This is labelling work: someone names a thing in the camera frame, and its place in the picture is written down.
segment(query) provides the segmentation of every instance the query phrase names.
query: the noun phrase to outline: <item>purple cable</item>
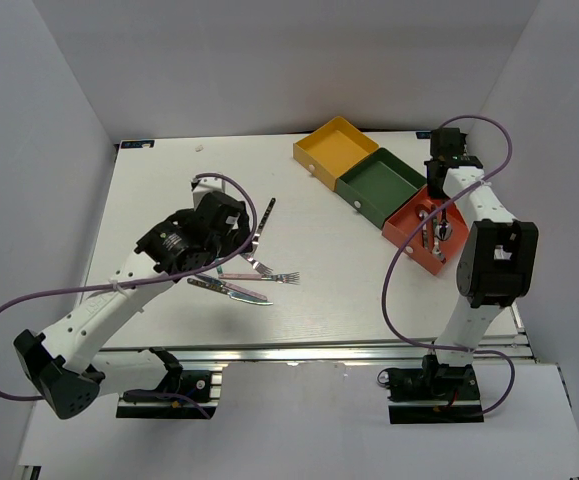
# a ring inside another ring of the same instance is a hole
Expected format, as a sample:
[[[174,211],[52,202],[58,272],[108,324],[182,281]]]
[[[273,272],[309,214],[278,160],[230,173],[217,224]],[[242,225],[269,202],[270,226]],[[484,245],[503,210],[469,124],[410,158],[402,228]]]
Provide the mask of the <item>purple cable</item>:
[[[202,414],[202,416],[205,417],[207,420],[211,420],[211,415],[209,415],[207,411],[204,408],[202,408],[198,402],[190,398],[188,395],[183,395],[181,393],[156,393],[150,392],[148,390],[129,390],[127,392],[127,395],[135,395],[137,397],[156,397],[162,399],[175,398],[177,400],[183,400],[196,407],[196,410],[198,410]]]
[[[454,203],[456,203],[456,201],[459,200],[460,198],[464,197],[468,193],[470,193],[470,192],[474,191],[476,188],[480,187],[483,182],[488,181],[490,178],[492,178],[493,176],[500,173],[509,164],[509,162],[511,160],[511,156],[513,155],[513,144],[511,142],[511,136],[509,135],[509,132],[500,123],[498,123],[497,121],[495,121],[489,117],[485,117],[482,115],[459,115],[457,117],[450,118],[449,120],[444,122],[442,125],[440,125],[439,128],[442,128],[451,122],[455,122],[456,120],[461,120],[464,118],[482,120],[482,121],[485,121],[485,122],[490,123],[490,124],[494,125],[495,127],[497,127],[498,130],[500,130],[502,132],[502,134],[505,137],[505,140],[507,141],[507,157],[505,158],[504,162],[502,162],[502,164],[500,164],[499,167],[497,167],[496,169],[492,170],[490,173],[488,173],[484,177],[482,177],[482,180],[480,182],[473,183],[473,184],[469,185],[467,188],[465,188],[464,190],[462,190],[461,192],[454,195],[452,198],[447,200],[441,206],[439,206],[435,210],[433,210],[429,214],[429,217],[436,216],[438,213],[440,213],[444,209],[446,209],[446,208],[450,207],[451,205],[453,205]],[[413,240],[415,238],[415,236],[420,232],[420,230],[422,230],[422,227],[426,223],[427,223],[426,220],[420,222],[418,224],[418,226],[409,234],[409,236],[405,239],[404,243],[396,251],[396,254],[394,255],[393,259],[391,260],[389,267],[387,268],[387,274],[385,275],[385,281],[382,285],[382,296],[381,296],[382,316],[384,317],[385,323],[387,324],[387,327],[389,328],[389,330],[391,330],[391,332],[396,337],[398,337],[398,339],[400,339],[401,341],[403,341],[405,343],[408,343],[409,345],[413,345],[414,347],[432,349],[432,350],[449,350],[449,351],[454,351],[454,352],[470,352],[471,351],[474,354],[479,354],[479,355],[497,355],[499,357],[502,357],[509,364],[509,368],[511,369],[511,374],[509,377],[509,384],[507,385],[507,389],[504,391],[504,393],[498,399],[498,401],[482,411],[482,414],[484,415],[485,413],[489,413],[489,412],[495,410],[496,408],[498,408],[507,399],[507,397],[509,396],[509,393],[511,393],[511,389],[513,388],[513,384],[514,384],[515,379],[516,379],[516,369],[515,369],[515,366],[513,364],[513,361],[511,360],[511,358],[508,355],[506,355],[505,353],[500,352],[498,350],[471,350],[467,347],[454,347],[454,346],[449,346],[449,345],[434,345],[434,344],[430,344],[430,343],[423,343],[423,342],[419,342],[417,340],[413,340],[411,338],[405,337],[398,330],[396,330],[396,327],[394,327],[393,323],[391,323],[391,319],[389,318],[389,313],[387,312],[387,290],[389,289],[389,282],[391,280],[391,275],[393,274],[393,270],[396,266],[396,262],[400,258],[400,255],[402,255],[402,252],[404,252],[407,245],[409,245],[409,242],[411,242],[411,240]]]
[[[253,200],[251,200],[251,197],[247,194],[247,192],[240,185],[238,185],[237,182],[235,182],[234,180],[232,180],[231,178],[229,178],[225,175],[222,175],[220,173],[201,173],[199,175],[196,175],[196,178],[205,178],[205,177],[220,178],[220,179],[226,181],[227,183],[231,184],[236,190],[238,190],[240,192],[240,194],[244,197],[245,201],[249,205],[249,209],[251,210],[251,221],[252,221],[252,225],[253,225],[253,227],[251,228],[251,233],[247,237],[247,240],[245,240],[243,242],[243,244],[240,247],[238,247],[230,255],[227,255],[226,257],[220,259],[219,261],[214,262],[211,265],[207,265],[206,267],[197,268],[197,269],[191,270],[189,272],[178,273],[176,275],[170,275],[168,277],[151,278],[151,279],[138,279],[138,280],[132,280],[129,282],[118,282],[119,287],[126,289],[126,288],[131,288],[131,287],[140,287],[143,285],[153,285],[155,283],[171,282],[171,281],[175,281],[175,280],[180,280],[181,278],[197,275],[199,273],[204,273],[208,270],[216,268],[218,265],[222,265],[223,263],[228,262],[229,260],[234,258],[236,255],[240,254],[240,252],[242,252],[246,248],[246,246],[251,243],[251,241],[253,240],[253,236],[256,233],[255,227],[256,227],[256,225],[258,225],[258,216],[256,214],[256,207],[253,204]],[[113,285],[108,284],[108,283],[104,283],[101,285],[89,285],[89,286],[84,286],[84,287],[59,288],[56,290],[45,290],[42,292],[30,293],[28,295],[22,295],[18,298],[14,298],[13,300],[9,300],[8,302],[1,305],[0,306],[0,314],[2,312],[4,312],[5,310],[13,307],[14,305],[17,305],[17,304],[22,303],[22,302],[26,302],[28,300],[34,300],[36,298],[54,297],[54,296],[58,296],[58,295],[69,295],[72,293],[107,292],[107,291],[110,291],[113,289],[114,289]],[[154,397],[157,397],[159,395],[161,396],[163,394],[162,393],[158,394],[156,392],[152,393],[152,396],[154,396]],[[27,397],[27,396],[20,396],[20,395],[11,395],[9,393],[3,392],[2,390],[0,390],[0,398],[4,398],[5,400],[11,400],[14,402],[29,402],[29,401],[36,401],[36,400],[42,400],[43,399],[43,397],[41,397],[41,396]],[[184,400],[189,401],[190,403],[195,403],[191,399],[184,399]]]

